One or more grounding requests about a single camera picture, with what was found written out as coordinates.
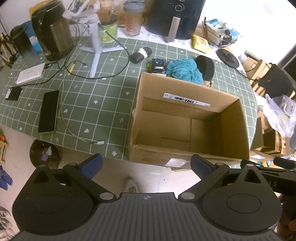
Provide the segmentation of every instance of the floor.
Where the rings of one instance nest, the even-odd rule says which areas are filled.
[[[15,198],[35,170],[29,158],[29,149],[35,138],[3,125],[0,128],[9,143],[3,168],[13,179],[13,185],[7,191],[0,188],[0,206],[11,212]],[[80,163],[91,156],[66,148],[61,148],[60,152],[60,168],[70,162]],[[174,172],[167,167],[104,158],[103,168],[93,181],[118,196],[124,190],[123,181],[128,176],[137,182],[140,192],[174,192],[176,197],[200,180],[191,170]],[[13,231],[18,233],[19,229],[13,218],[9,218],[9,221],[13,225]]]

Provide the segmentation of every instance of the black kettle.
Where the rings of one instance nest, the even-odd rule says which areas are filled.
[[[65,7],[52,1],[36,9],[31,16],[37,39],[47,60],[57,61],[74,48],[68,21],[62,17]]]

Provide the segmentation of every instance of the yellow package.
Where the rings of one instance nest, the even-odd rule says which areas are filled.
[[[211,48],[209,47],[207,40],[197,35],[193,35],[192,45],[194,49],[202,51],[204,53],[209,53],[211,51]]]

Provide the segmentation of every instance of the table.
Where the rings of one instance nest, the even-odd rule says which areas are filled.
[[[38,133],[39,113],[44,93],[62,89],[65,71],[58,73],[55,78],[42,85],[23,87],[18,101],[4,99],[9,87],[15,86],[19,72],[26,69],[20,57],[13,65],[3,94],[0,98],[0,123],[38,139],[66,148],[86,152],[101,153],[103,156],[128,159],[128,126],[131,111],[135,107],[138,79],[141,72],[148,72],[147,64],[152,58],[165,58],[167,63],[177,58],[197,57],[198,53],[182,48],[138,39],[118,38],[126,49],[133,53],[141,47],[148,46],[153,54],[139,64],[129,63],[128,67],[118,76],[100,80],[65,76],[63,94],[64,105],[61,111],[70,130],[79,137],[88,140],[105,140],[105,145],[91,145],[77,140],[66,131],[61,114],[57,119],[56,132],[49,134]],[[89,37],[82,37],[80,46],[91,46]],[[104,44],[104,47],[115,47],[117,43]],[[76,63],[74,74],[87,76],[90,70],[93,54],[77,49],[75,60],[87,63],[83,66]],[[38,64],[47,62],[43,54],[39,55]],[[118,73],[127,62],[127,53],[115,51],[101,54],[95,77],[103,77]],[[248,79],[240,76],[234,69],[214,60],[214,88],[240,98],[247,123],[249,143],[252,143],[257,117],[257,104]],[[35,82],[43,82],[58,70],[57,64],[45,70],[44,77]]]

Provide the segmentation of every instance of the cardboard box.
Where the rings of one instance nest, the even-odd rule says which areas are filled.
[[[263,132],[267,132],[267,131],[272,130],[272,127],[270,126],[267,117],[260,110],[257,113],[257,118],[258,117],[261,118],[261,125],[262,125]]]
[[[275,156],[283,157],[290,153],[289,138],[282,138],[273,129],[264,131],[264,121],[257,118],[256,131],[250,149],[250,160],[265,163],[272,161]]]
[[[205,158],[249,158],[240,99],[194,83],[142,73],[130,129],[129,160],[164,166]]]

